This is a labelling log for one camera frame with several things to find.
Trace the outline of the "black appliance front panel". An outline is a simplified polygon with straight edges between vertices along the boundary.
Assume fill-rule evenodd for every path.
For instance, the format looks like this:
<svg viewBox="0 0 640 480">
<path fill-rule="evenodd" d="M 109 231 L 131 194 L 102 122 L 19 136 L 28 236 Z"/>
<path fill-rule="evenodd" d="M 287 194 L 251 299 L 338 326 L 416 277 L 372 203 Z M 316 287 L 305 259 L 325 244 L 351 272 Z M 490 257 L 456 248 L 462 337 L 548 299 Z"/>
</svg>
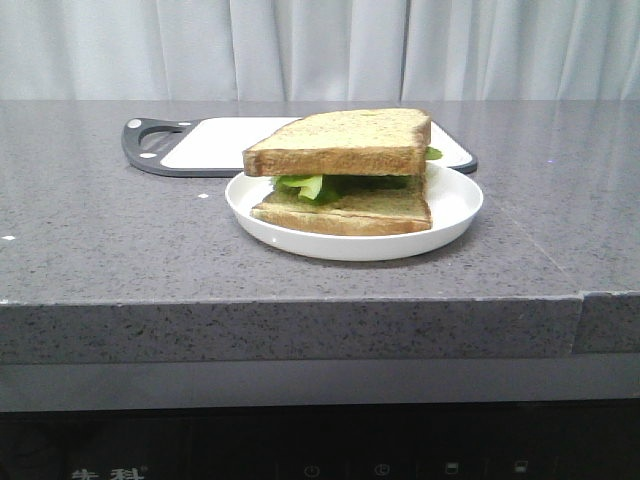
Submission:
<svg viewBox="0 0 640 480">
<path fill-rule="evenodd" d="M 5 479 L 635 479 L 635 400 L 5 413 Z"/>
</svg>

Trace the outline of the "white round plate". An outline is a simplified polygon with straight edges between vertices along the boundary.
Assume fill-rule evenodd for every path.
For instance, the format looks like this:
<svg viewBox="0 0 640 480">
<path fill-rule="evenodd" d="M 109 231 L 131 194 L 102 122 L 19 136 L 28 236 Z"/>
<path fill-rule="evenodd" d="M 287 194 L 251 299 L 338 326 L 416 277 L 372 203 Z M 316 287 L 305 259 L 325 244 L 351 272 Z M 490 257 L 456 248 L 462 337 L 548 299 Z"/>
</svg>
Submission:
<svg viewBox="0 0 640 480">
<path fill-rule="evenodd" d="M 264 177 L 240 173 L 231 179 L 225 198 L 240 226 L 257 240 L 277 249 L 337 261 L 394 260 L 436 250 L 467 230 L 484 201 L 483 192 L 474 180 L 432 163 L 427 166 L 425 194 L 433 219 L 431 229 L 390 236 L 334 236 L 286 229 L 251 217 L 251 208 L 271 191 L 270 181 Z"/>
</svg>

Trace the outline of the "white grey cutting board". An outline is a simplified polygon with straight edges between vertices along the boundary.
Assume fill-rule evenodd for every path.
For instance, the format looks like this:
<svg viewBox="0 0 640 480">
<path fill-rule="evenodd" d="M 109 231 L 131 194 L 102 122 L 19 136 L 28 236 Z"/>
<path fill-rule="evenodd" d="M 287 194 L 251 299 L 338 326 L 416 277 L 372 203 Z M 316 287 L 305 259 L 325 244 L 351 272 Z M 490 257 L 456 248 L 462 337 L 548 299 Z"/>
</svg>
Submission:
<svg viewBox="0 0 640 480">
<path fill-rule="evenodd" d="M 221 117 L 162 121 L 134 118 L 123 128 L 124 153 L 136 168 L 173 177 L 231 177 L 244 173 L 243 151 L 272 135 L 295 117 Z M 431 147 L 439 160 L 461 173 L 471 173 L 477 160 L 431 120 Z"/>
</svg>

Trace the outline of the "white curtain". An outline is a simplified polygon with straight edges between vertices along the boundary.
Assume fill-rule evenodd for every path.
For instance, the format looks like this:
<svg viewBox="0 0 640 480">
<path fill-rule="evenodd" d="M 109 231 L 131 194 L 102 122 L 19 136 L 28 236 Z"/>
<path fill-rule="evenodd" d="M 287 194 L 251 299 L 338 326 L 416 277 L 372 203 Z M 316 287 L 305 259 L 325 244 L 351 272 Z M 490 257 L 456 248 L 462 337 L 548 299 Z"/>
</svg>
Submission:
<svg viewBox="0 0 640 480">
<path fill-rule="evenodd" d="M 5 1 L 5 100 L 635 100 L 635 1 Z"/>
</svg>

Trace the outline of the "green lettuce leaf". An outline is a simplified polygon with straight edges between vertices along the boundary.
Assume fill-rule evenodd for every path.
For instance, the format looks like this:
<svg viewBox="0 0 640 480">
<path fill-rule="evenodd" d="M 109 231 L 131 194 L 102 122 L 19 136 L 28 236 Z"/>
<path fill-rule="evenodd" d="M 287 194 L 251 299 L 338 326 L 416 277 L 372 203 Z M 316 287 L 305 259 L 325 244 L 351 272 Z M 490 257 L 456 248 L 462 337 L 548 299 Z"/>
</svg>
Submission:
<svg viewBox="0 0 640 480">
<path fill-rule="evenodd" d="M 421 216 L 427 208 L 426 163 L 443 152 L 426 147 L 304 151 L 276 169 L 265 204 L 305 212 L 380 210 Z"/>
</svg>

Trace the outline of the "bread slice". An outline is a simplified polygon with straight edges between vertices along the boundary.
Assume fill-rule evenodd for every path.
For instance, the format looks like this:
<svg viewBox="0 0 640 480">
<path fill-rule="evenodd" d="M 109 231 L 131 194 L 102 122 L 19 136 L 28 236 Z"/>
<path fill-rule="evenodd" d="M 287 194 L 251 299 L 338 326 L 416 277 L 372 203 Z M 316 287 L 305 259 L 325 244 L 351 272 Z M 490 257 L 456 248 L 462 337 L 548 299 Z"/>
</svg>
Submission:
<svg viewBox="0 0 640 480">
<path fill-rule="evenodd" d="M 284 125 L 244 150 L 244 173 L 419 175 L 430 143 L 431 117 L 420 109 L 317 113 Z"/>
<path fill-rule="evenodd" d="M 339 236 L 429 230 L 423 176 L 279 176 L 250 215 L 283 228 Z"/>
</svg>

